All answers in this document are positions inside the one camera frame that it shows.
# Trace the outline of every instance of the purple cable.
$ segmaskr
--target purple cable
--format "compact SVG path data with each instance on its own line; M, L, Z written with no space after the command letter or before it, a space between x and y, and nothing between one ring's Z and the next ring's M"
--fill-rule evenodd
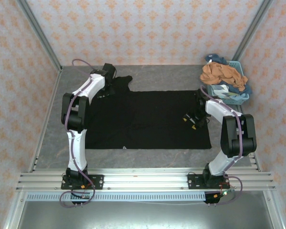
M93 67L92 67L89 63L87 63L86 61L83 61L83 60L81 60L81 59L74 59L74 60L72 60L72 65L73 65L73 66L74 66L74 61L82 61L82 62L88 64L88 65L93 69ZM92 188L93 188L93 195L90 197L89 200L87 200L87 201L84 202L84 203L81 203L81 206L90 203L91 200L94 198L94 195L95 195L95 187L94 187L93 182L90 180L90 178L89 178L87 175L85 175L85 174L82 172L82 170L78 167L78 165L76 164L75 157L74 157L74 152L73 152L74 134L73 134L72 131L69 131L69 130L68 130L68 120L69 120L69 117L70 117L70 112L71 112L72 105L73 105L73 103L74 103L76 97L77 97L82 91L84 91L88 86L90 86L90 84L93 82L93 80L92 80L92 78L91 78L91 75L90 75L90 74L88 74L88 75L89 75L89 78L90 78L89 83L88 83L86 86L84 86L78 93L76 93L76 94L74 95L74 97L71 99L71 102L70 102L70 104L69 104L68 111L67 111L67 114L66 114L65 124L64 124L65 130L66 130L68 133L71 134L71 157L72 157L72 159L73 159L74 165L75 165L75 167L77 168L77 170L79 171L79 173L80 173L84 178L86 178L86 179L89 181L89 183L91 184L91 186L92 186ZM85 192L80 192L80 191L65 191L65 192L63 192L63 193L61 194L60 198L59 198L59 202L60 202L60 205L61 205L62 207L64 207L64 208L74 208L74 207L77 207L77 204L75 204L75 205L65 205L65 204L63 204L63 202L62 202L62 200L61 200L61 199L62 199L62 196L65 195L65 194L67 194L67 193L85 194Z
M231 107L229 107L228 105L224 104L224 103L221 103L219 102L218 100L214 99L213 97L209 96L205 91L204 91L204 87L202 85L200 85L200 90L201 92L207 96L209 99L211 99L212 101L220 104L221 106L223 106L226 110L228 111L232 111L233 109ZM240 120L239 120L239 117L237 115L237 113L235 113L234 111L232 112L232 114L234 114L235 118L236 118L236 121L237 121L237 126L238 126L238 131L239 131L239 154L238 154L238 158L237 159L240 159L243 155L243 136L242 136L242 126L241 126L241 123L240 123ZM229 204L229 203L232 203L234 202L236 199L238 199L241 195L242 195L242 191L243 191L243 182L241 181L240 178L238 177L235 177L235 176L228 176L226 174L226 171L232 166L234 165L235 162L232 161L228 167L224 170L224 178L234 178L234 179L237 179L240 183L240 190L239 190L239 194L233 198L232 200L229 200L229 201L226 201L226 202L223 202L223 203L218 203L217 205L224 205L224 204Z

